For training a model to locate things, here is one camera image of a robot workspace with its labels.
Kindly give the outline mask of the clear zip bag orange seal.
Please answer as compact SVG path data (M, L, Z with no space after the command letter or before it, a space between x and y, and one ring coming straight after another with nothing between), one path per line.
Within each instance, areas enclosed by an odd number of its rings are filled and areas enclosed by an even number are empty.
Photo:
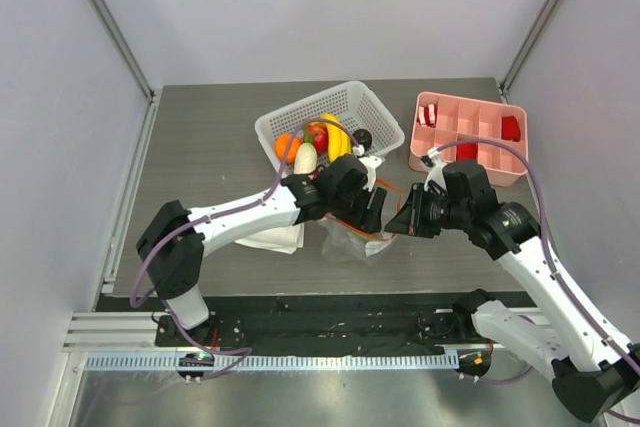
M382 260L397 241L396 234L385 231L367 234L332 216L321 219L318 224L327 233L322 256L331 263L359 261L374 265Z

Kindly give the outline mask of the white fake radish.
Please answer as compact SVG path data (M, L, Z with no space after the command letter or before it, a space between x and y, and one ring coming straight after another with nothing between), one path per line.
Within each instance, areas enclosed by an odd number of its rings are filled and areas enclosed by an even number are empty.
M315 147L311 143L303 143L297 150L293 172L309 175L315 172L316 167L317 152Z

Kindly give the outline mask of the dark brown fake fruit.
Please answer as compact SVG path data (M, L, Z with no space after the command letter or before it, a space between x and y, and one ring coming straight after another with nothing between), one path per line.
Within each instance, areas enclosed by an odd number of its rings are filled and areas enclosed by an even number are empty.
M372 134L364 128L357 129L353 132L353 137L359 145L361 145L365 151L371 149L373 144Z

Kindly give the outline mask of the yellow fake banana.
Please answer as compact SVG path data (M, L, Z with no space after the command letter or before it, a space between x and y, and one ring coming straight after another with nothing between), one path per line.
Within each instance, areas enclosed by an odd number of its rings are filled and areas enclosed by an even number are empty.
M323 124L327 128L329 135L329 145L328 150L325 154L327 155L327 158L330 162L334 162L336 159L348 152L348 143L350 141L350 138L344 130L339 128L341 122L335 115L326 113L323 114L321 118L329 120L330 123L327 124L326 122L312 122L310 125Z

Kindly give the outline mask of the red fake apple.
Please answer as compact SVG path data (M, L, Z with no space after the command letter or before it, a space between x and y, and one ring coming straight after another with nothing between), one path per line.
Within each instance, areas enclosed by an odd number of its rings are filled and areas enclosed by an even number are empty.
M311 143L318 155L323 155L328 150L329 135L323 124L312 124L307 127L306 141Z

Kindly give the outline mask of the orange fake fruit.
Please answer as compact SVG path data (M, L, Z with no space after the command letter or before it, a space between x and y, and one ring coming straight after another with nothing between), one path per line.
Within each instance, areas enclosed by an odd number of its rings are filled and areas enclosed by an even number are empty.
M277 138L274 150L279 160L284 160L287 164L293 164L302 145L303 141L300 137L287 133Z

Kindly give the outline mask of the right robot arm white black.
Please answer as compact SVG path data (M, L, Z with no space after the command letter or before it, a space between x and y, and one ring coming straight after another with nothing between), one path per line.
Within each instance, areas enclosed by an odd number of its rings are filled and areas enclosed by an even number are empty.
M498 200L477 162L435 163L385 229L420 238L462 231L509 272L549 326L529 322L476 290L455 304L453 333L465 342L482 337L511 350L550 381L578 420L592 422L638 390L638 345L586 296L532 214L519 203Z

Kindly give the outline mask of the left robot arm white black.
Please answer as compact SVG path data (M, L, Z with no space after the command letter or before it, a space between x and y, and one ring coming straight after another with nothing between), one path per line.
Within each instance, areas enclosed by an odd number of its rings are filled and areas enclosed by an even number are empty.
M374 155L346 154L314 178L290 174L267 191L236 201L191 209L177 200L164 204L136 250L153 291L172 311L179 335L193 346L212 336L213 322L198 280L203 259L219 248L326 216L365 233L379 233L386 191L375 183L383 162Z

